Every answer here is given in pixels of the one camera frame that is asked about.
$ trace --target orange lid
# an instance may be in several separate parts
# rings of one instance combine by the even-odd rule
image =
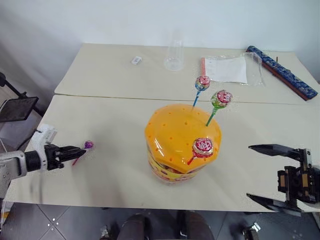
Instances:
[[[210,114],[201,108],[187,104],[172,104],[158,109],[144,131],[154,159],[181,173],[191,172],[215,160],[222,134],[214,119],[206,126],[209,117]],[[212,143],[211,154],[197,155],[194,152],[198,139]]]

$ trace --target lollipop stick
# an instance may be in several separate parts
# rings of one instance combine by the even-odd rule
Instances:
[[[209,126],[209,123],[211,122],[211,120],[212,120],[212,118],[214,117],[214,115],[216,114],[216,112],[217,112],[217,108],[213,108],[213,110],[212,110],[212,113],[211,113],[211,116],[209,117],[209,120],[208,120],[208,122],[206,123],[206,127],[208,127]]]
[[[187,164],[190,165],[194,159],[195,159],[195,156],[193,156],[193,157],[187,162]]]
[[[194,106],[196,105],[196,102],[197,102],[197,100],[198,100],[198,98],[199,98],[199,94],[200,94],[200,91],[198,91],[198,92],[196,93],[195,100],[194,100],[194,102],[193,102],[193,106],[192,106],[192,107],[194,107]]]

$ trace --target blue lollipop stick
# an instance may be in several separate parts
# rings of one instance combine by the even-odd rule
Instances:
[[[196,93],[195,100],[194,100],[194,102],[193,102],[193,107],[194,107],[194,106],[196,105],[196,103],[197,103],[197,100],[198,100],[198,98],[199,98],[200,92],[201,92],[201,91],[198,91],[198,92]]]
[[[200,92],[207,90],[210,86],[210,77],[208,76],[200,76],[195,80],[195,84],[194,84],[195,88],[198,90],[198,92],[196,93],[195,96],[195,100],[193,102],[193,106],[194,107],[198,101]]]

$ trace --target tiled floor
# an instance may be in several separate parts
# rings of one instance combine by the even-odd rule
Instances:
[[[257,222],[260,240],[318,240],[320,231],[311,214],[294,217],[283,213],[197,211],[209,224],[216,240],[243,240],[244,227]],[[124,221],[141,213],[150,219],[152,239],[173,239],[176,210],[36,205],[15,203],[0,240],[99,240],[100,228],[118,232]]]

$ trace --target tabletop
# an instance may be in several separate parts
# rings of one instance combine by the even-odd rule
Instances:
[[[319,160],[318,106],[232,102],[215,117],[222,130],[218,158],[189,181],[165,184],[148,165],[144,129],[156,109],[176,103],[191,105],[192,101],[54,96],[41,121],[58,130],[53,144],[81,146],[92,140],[95,149],[75,166],[70,161],[63,169],[34,171],[12,181],[6,199],[51,205],[267,212],[246,193],[284,201],[285,194],[277,188],[277,171],[297,167],[298,162],[259,154],[248,146],[310,148],[312,159]],[[197,106],[212,110],[209,102]],[[319,211],[301,202],[298,206]]]
[[[201,58],[239,56],[244,49],[184,48],[184,68],[169,71],[164,67],[167,47],[84,43],[65,77],[55,89],[59,95],[113,97],[155,100],[193,101],[195,80],[201,75]],[[266,51],[285,68],[319,91],[319,85],[293,52]],[[142,57],[133,65],[131,60]],[[264,86],[241,85],[234,82],[213,82],[202,92],[199,101],[209,101],[214,92],[226,89],[234,102],[281,103],[310,105],[288,86],[262,68]]]

